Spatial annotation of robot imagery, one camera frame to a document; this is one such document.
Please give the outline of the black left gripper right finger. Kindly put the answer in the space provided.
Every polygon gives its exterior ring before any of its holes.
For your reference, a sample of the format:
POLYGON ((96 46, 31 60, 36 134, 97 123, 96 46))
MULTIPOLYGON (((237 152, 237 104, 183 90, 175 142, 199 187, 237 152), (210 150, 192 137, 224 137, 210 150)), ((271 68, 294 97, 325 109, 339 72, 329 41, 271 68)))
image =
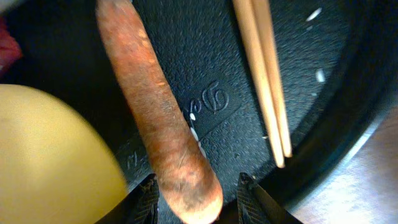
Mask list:
POLYGON ((240 224, 302 224, 247 173, 239 174, 236 195, 240 224))

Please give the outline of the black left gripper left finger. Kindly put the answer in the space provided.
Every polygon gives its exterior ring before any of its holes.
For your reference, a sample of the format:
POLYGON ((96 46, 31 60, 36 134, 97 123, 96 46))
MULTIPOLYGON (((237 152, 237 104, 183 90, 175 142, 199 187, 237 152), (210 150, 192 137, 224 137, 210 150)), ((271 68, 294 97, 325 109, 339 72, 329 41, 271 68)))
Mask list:
POLYGON ((156 175, 150 174, 96 224, 157 224, 158 202, 156 175))

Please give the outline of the orange carrot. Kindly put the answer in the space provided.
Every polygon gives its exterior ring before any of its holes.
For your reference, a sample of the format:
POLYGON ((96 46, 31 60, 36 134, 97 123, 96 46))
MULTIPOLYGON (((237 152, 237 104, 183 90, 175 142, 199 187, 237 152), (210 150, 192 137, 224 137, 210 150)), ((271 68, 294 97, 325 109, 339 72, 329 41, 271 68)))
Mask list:
POLYGON ((185 223, 212 223, 223 191, 201 152, 130 1, 99 0, 96 20, 106 54, 145 145, 159 190, 185 223))

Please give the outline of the yellow plastic bowl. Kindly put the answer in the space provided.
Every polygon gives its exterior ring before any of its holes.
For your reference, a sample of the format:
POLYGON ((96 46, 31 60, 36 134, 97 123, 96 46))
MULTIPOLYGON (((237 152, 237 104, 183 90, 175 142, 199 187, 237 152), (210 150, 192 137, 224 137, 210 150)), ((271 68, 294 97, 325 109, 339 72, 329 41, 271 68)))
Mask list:
POLYGON ((2 223, 95 223, 126 195, 110 149, 75 110, 1 85, 2 223))

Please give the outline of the red snack wrapper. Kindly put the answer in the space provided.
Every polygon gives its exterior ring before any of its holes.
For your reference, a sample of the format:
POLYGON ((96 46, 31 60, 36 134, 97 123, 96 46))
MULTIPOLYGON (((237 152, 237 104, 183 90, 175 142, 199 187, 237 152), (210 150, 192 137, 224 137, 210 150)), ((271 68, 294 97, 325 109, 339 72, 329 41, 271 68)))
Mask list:
POLYGON ((4 18, 1 18, 0 41, 0 63, 2 77, 17 60, 23 57, 22 50, 15 38, 13 38, 8 31, 6 20, 4 18))

